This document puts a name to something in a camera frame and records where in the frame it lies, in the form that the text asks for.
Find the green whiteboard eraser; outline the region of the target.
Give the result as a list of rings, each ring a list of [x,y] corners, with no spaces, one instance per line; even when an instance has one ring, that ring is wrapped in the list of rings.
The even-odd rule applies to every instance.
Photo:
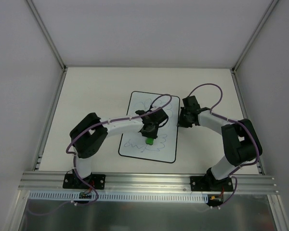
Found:
[[[146,138],[145,143],[147,145],[153,145],[154,144],[154,138]]]

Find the small whiteboard black frame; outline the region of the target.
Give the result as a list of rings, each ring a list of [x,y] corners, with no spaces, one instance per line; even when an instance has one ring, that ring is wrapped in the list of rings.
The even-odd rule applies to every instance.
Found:
[[[134,91],[128,106],[128,115],[147,113],[163,107],[156,114],[141,118],[146,122],[140,132],[124,133],[118,153],[123,157],[174,163],[178,139],[180,98],[156,93]]]

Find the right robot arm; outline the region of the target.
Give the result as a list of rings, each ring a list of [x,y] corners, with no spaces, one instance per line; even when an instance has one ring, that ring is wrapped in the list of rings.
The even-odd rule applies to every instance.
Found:
[[[240,167],[256,164],[263,153],[250,120],[236,121],[218,115],[207,107],[202,108],[195,96],[183,99],[177,126],[202,126],[222,136],[224,156],[204,176],[190,178],[192,191],[233,191],[230,176]]]

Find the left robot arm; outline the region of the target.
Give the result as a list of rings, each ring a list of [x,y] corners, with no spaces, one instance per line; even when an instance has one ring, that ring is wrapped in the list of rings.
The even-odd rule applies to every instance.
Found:
[[[140,133],[143,137],[155,140],[158,130],[169,120],[166,112],[158,108],[148,111],[137,110],[132,115],[102,121],[96,113],[86,115],[69,133],[71,143],[66,149],[72,154],[74,183],[86,188],[91,182],[91,160],[106,138],[128,132]]]

